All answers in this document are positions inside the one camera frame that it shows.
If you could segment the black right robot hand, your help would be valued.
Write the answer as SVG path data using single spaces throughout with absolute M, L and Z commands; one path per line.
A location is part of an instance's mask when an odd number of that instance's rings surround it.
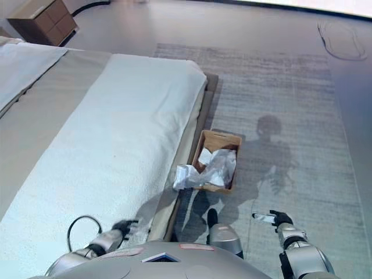
M 293 224 L 292 219 L 286 213 L 276 210 L 269 210 L 268 214 L 252 213 L 252 217 L 257 221 L 271 224 L 276 228 L 276 232 L 283 223 Z

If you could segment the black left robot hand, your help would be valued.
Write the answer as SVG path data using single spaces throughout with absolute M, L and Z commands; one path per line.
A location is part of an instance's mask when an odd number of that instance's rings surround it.
M 128 241 L 138 228 L 138 220 L 121 220 L 112 226 L 113 230 L 119 230 L 123 241 Z

